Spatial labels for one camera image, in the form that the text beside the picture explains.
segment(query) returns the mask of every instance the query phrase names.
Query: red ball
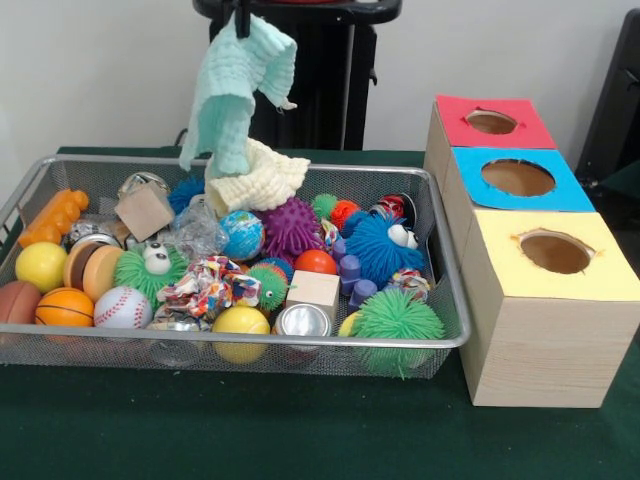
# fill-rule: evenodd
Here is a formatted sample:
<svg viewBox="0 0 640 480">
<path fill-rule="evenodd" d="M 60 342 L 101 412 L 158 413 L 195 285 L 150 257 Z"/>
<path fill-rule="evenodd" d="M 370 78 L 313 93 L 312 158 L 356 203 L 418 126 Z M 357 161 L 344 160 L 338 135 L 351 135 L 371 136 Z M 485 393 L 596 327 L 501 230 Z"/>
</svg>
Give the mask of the red ball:
<svg viewBox="0 0 640 480">
<path fill-rule="evenodd" d="M 307 250 L 298 257 L 294 268 L 306 272 L 326 273 L 327 275 L 338 274 L 335 260 L 322 250 Z"/>
</svg>

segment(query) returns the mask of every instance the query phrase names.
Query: basketball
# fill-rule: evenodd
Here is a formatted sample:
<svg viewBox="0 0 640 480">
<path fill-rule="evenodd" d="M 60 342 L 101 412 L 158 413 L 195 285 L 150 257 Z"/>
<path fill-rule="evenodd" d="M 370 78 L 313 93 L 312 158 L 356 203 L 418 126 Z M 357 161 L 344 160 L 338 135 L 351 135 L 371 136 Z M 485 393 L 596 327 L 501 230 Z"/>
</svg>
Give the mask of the basketball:
<svg viewBox="0 0 640 480">
<path fill-rule="evenodd" d="M 91 327 L 93 302 L 80 290 L 58 288 L 38 303 L 36 323 L 53 327 Z"/>
</svg>

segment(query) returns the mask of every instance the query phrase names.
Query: orange block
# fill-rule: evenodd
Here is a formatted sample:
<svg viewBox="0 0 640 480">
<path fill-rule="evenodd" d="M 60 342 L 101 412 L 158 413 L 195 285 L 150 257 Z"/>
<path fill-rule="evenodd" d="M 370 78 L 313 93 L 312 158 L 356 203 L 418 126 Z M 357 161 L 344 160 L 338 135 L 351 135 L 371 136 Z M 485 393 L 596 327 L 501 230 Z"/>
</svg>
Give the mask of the orange block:
<svg viewBox="0 0 640 480">
<path fill-rule="evenodd" d="M 49 200 L 33 222 L 20 236 L 18 242 L 26 248 L 36 242 L 59 244 L 62 235 L 69 233 L 80 212 L 89 206 L 89 197 L 81 190 L 62 190 Z"/>
</svg>

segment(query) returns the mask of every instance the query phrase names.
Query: wooden block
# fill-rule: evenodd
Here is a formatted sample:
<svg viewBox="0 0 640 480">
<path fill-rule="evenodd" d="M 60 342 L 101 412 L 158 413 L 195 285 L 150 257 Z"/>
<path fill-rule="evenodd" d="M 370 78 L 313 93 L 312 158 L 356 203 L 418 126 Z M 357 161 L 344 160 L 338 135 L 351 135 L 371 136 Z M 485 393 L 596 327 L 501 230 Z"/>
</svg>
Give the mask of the wooden block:
<svg viewBox="0 0 640 480">
<path fill-rule="evenodd" d="M 640 323 L 640 281 L 600 215 L 477 210 L 462 274 L 474 405 L 602 404 Z"/>
<path fill-rule="evenodd" d="M 339 289 L 340 277 L 337 275 L 296 270 L 287 294 L 286 306 L 310 303 L 324 310 L 335 323 Z"/>
<path fill-rule="evenodd" d="M 136 188 L 121 199 L 115 211 L 138 242 L 146 240 L 175 218 L 166 194 L 153 182 Z"/>
</svg>

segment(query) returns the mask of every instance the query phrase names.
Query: round hole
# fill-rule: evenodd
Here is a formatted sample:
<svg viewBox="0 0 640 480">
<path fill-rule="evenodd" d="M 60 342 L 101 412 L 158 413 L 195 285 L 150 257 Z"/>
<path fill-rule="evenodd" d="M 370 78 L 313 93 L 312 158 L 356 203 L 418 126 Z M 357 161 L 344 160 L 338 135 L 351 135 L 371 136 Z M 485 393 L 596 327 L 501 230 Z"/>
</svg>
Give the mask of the round hole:
<svg viewBox="0 0 640 480">
<path fill-rule="evenodd" d="M 526 160 L 491 162 L 482 167 L 482 178 L 498 190 L 519 197 L 544 195 L 556 186 L 549 172 Z"/>
<path fill-rule="evenodd" d="M 520 241 L 524 254 L 539 267 L 569 275 L 589 266 L 589 248 L 560 232 L 531 233 Z"/>
<path fill-rule="evenodd" d="M 510 116 L 491 110 L 474 110 L 467 115 L 467 122 L 476 130 L 490 135 L 507 135 L 518 125 Z"/>
</svg>

